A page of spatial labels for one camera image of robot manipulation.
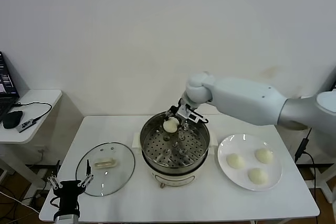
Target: black computer mouse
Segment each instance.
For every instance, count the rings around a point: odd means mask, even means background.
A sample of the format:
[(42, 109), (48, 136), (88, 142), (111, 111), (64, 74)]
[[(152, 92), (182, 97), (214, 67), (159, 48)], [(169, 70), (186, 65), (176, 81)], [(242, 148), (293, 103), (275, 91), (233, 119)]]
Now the black computer mouse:
[(23, 115), (23, 111), (13, 111), (11, 113), (6, 114), (2, 118), (2, 122), (4, 124), (5, 129), (12, 129), (19, 125), (21, 117)]

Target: white plate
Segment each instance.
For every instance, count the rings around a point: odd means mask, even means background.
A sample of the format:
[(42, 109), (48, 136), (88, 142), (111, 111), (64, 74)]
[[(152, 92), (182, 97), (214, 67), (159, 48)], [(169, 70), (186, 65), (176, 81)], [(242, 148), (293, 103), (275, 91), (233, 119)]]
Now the white plate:
[[(263, 164), (255, 157), (254, 152), (259, 148), (268, 148), (272, 151), (274, 160), (271, 164)], [(234, 169), (226, 162), (226, 156), (236, 153), (245, 160), (245, 167)], [(237, 185), (253, 191), (264, 191), (274, 187), (282, 176), (282, 165), (276, 153), (263, 140), (247, 135), (235, 134), (225, 138), (218, 147), (218, 162), (226, 176)], [(268, 175), (268, 182), (256, 185), (248, 178), (247, 172), (252, 168), (262, 168)]]

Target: laptop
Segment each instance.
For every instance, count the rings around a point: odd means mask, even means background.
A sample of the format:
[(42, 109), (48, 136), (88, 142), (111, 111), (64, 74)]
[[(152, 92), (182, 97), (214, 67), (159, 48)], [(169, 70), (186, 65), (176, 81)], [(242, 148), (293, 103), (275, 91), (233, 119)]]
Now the laptop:
[(0, 122), (19, 97), (13, 80), (9, 75), (4, 56), (0, 52)]

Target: robotic arm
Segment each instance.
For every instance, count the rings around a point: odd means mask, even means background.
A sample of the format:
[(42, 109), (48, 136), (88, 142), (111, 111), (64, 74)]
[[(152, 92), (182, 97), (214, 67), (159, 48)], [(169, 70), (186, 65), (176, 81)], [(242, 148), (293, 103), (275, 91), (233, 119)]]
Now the robotic arm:
[(336, 92), (323, 92), (305, 99), (288, 99), (272, 86), (243, 79), (216, 79), (209, 73), (191, 76), (178, 107), (167, 116), (182, 121), (206, 120), (194, 110), (202, 103), (254, 125), (282, 125), (302, 130), (312, 127), (336, 134)]

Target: black cable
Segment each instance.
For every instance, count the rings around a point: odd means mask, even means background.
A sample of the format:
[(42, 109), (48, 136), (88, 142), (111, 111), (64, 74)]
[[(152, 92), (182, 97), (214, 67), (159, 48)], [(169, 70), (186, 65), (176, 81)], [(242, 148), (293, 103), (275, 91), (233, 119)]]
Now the black cable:
[(57, 163), (56, 163), (56, 176), (57, 176), (57, 174), (58, 174), (58, 172), (59, 172), (59, 169), (60, 169), (60, 165), (59, 165), (59, 163), (61, 162), (61, 160), (59, 160), (59, 161), (57, 161)]
[[(9, 189), (7, 189), (7, 190), (13, 195), (13, 198), (16, 199), (15, 195), (13, 194), (13, 192), (11, 192)], [(3, 220), (3, 219), (10, 219), (10, 220), (12, 220), (11, 218), (7, 217), (7, 215), (9, 215), (10, 212), (12, 212), (12, 210), (16, 207), (17, 202), (15, 201), (15, 202), (13, 202), (13, 203), (14, 203), (14, 204), (12, 205), (11, 209), (10, 209), (5, 215), (3, 215), (3, 216), (0, 217), (0, 221)]]
[[(317, 201), (316, 201), (316, 166), (315, 166), (315, 162), (314, 162), (313, 157), (308, 152), (303, 151), (303, 154), (307, 154), (310, 157), (310, 159), (313, 163), (313, 168), (314, 168), (314, 200), (317, 204)], [(319, 224), (319, 220), (318, 220), (317, 216), (315, 216), (315, 220), (316, 220), (316, 224)]]
[[(28, 189), (30, 188), (30, 186), (31, 186), (31, 184), (29, 184), (26, 188), (25, 188), (25, 190), (23, 191), (23, 193), (20, 195), (20, 197), (19, 197), (19, 201), (23, 201), (23, 199), (22, 199), (22, 197), (27, 193), (27, 191), (28, 191)], [(16, 218), (15, 218), (15, 213), (16, 213), (16, 210), (17, 210), (17, 207), (18, 206), (21, 206), (19, 203), (17, 203), (16, 202), (16, 206), (15, 206), (15, 209), (14, 209), (14, 212), (13, 212), (13, 219), (15, 220)]]
[[(47, 182), (44, 179), (42, 179), (42, 180), (44, 181), (44, 187), (43, 187), (43, 189), (41, 191), (44, 191), (44, 189), (46, 189), (46, 187), (47, 187)], [(33, 198), (36, 198), (36, 195), (34, 195), (32, 197), (24, 198), (21, 201), (24, 201), (26, 199), (33, 199)]]
[(13, 104), (12, 106), (13, 106), (13, 107), (21, 107), (21, 106), (27, 106), (27, 105), (31, 105), (31, 104), (46, 104), (46, 105), (50, 106), (50, 108), (48, 109), (47, 112), (45, 112), (44, 114), (42, 114), (42, 115), (40, 115), (40, 116), (34, 118), (34, 119), (33, 119), (33, 122), (36, 122), (36, 121), (39, 120), (42, 116), (48, 114), (49, 111), (50, 111), (50, 110), (52, 109), (52, 107), (53, 107), (50, 103), (47, 103), (47, 102), (30, 102), (30, 103), (24, 103), (24, 104), (18, 102), (18, 103)]
[[(42, 191), (44, 191), (44, 189), (46, 188), (46, 186), (47, 186), (47, 182), (45, 181), (45, 185), (44, 185), (43, 189), (42, 189), (42, 190), (40, 191), (40, 193), (39, 193), (40, 197), (43, 197), (43, 196), (42, 196)], [(34, 195), (33, 199), (31, 200), (30, 206), (33, 207), (34, 209), (40, 211), (41, 208), (40, 208), (40, 207), (37, 207), (37, 205), (36, 205), (36, 200), (37, 200), (37, 195)]]
[[(9, 190), (7, 187), (2, 186), (2, 185), (0, 185), (0, 187), (4, 188), (6, 191), (10, 192), (10, 194), (12, 195), (12, 197), (15, 198), (15, 194), (11, 190)], [(6, 203), (0, 203), (0, 205), (8, 205), (8, 204), (13, 204), (13, 203), (15, 203), (15, 201), (13, 201), (13, 202), (6, 202)]]
[(307, 134), (306, 138), (308, 138), (308, 137), (309, 137), (309, 135), (310, 135), (310, 132), (311, 132), (311, 128), (310, 128), (310, 130), (309, 130), (309, 132), (308, 132), (308, 134)]
[(49, 203), (50, 203), (52, 206), (57, 207), (57, 208), (59, 209), (59, 206), (58, 206), (57, 204), (53, 203), (53, 202), (54, 202), (56, 199), (58, 199), (58, 198), (59, 198), (58, 196), (52, 198), (52, 199), (50, 200)]

